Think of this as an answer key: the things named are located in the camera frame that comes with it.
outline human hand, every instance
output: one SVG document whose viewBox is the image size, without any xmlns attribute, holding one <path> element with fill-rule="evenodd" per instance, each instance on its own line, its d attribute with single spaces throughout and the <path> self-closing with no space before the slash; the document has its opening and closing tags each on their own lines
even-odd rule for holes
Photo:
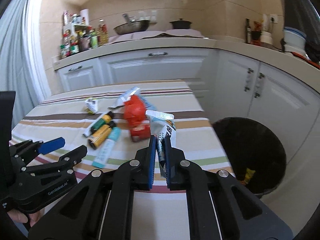
<svg viewBox="0 0 320 240">
<path fill-rule="evenodd" d="M 8 212 L 9 217 L 18 223 L 27 223 L 28 222 L 28 218 L 25 214 L 22 214 L 20 211 L 16 210 L 16 209 L 12 209 Z M 37 223 L 39 221 L 39 219 L 43 216 L 42 214 L 42 210 L 33 213 L 33 214 L 29 214 L 30 217 L 30 226 L 34 226 L 35 223 Z"/>
</svg>

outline silver screw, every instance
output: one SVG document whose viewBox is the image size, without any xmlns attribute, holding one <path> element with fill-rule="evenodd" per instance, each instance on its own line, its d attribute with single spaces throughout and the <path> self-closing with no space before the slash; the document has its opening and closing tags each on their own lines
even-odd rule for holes
<svg viewBox="0 0 320 240">
<path fill-rule="evenodd" d="M 99 177 L 102 174 L 102 172 L 100 170 L 94 170 L 93 172 L 91 172 L 91 176 L 92 177 Z"/>
<path fill-rule="evenodd" d="M 190 162 L 187 161 L 187 160 L 183 160 L 183 161 L 180 162 L 180 165 L 181 165 L 182 167 L 188 167 L 188 166 L 190 166 Z"/>
<path fill-rule="evenodd" d="M 130 165 L 133 166 L 133 167 L 136 167 L 140 164 L 140 162 L 138 160 L 132 160 L 130 161 Z"/>
<path fill-rule="evenodd" d="M 218 172 L 218 174 L 219 174 L 220 177 L 226 178 L 226 177 L 228 177 L 229 172 L 227 172 L 226 170 L 220 170 L 220 171 Z"/>
</svg>

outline paper towel roll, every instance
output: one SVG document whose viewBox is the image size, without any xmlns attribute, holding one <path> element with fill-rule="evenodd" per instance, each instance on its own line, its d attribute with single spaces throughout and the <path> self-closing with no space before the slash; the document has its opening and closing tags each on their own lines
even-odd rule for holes
<svg viewBox="0 0 320 240">
<path fill-rule="evenodd" d="M 89 10 L 88 9 L 81 10 L 80 15 L 81 15 L 81 17 L 84 17 L 85 24 L 89 25 Z"/>
</svg>

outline green battery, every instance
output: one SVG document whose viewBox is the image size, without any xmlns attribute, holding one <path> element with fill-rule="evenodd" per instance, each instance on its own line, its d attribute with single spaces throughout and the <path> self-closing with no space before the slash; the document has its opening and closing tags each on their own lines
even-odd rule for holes
<svg viewBox="0 0 320 240">
<path fill-rule="evenodd" d="M 110 121 L 115 117 L 115 114 L 113 112 L 109 112 L 102 116 L 90 129 L 91 133 L 95 133 L 97 130 L 99 130 L 102 125 L 110 123 Z"/>
</svg>

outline cabinet handle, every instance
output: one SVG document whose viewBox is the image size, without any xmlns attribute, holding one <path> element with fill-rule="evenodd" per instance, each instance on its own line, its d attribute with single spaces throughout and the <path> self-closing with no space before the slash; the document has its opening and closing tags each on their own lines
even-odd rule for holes
<svg viewBox="0 0 320 240">
<path fill-rule="evenodd" d="M 252 79 L 251 73 L 254 73 L 254 70 L 251 68 L 248 68 L 247 78 L 245 80 L 244 92 L 250 91 L 249 83 L 251 82 L 251 79 Z"/>
<path fill-rule="evenodd" d="M 254 98 L 258 98 L 261 96 L 261 93 L 262 93 L 262 80 L 265 78 L 265 75 L 262 74 L 262 73 L 259 73 L 259 76 L 258 76 L 258 80 L 257 80 L 257 83 L 256 83 L 256 91 L 254 93 Z"/>
<path fill-rule="evenodd" d="M 152 56 L 164 56 L 164 55 L 168 55 L 167 52 L 158 52 L 158 53 L 149 53 L 148 56 L 152 57 Z"/>
<path fill-rule="evenodd" d="M 75 67 L 75 68 L 70 68 L 70 69 L 68 70 L 68 72 L 75 71 L 75 70 L 80 69 L 80 68 L 82 68 L 82 66 Z"/>
</svg>

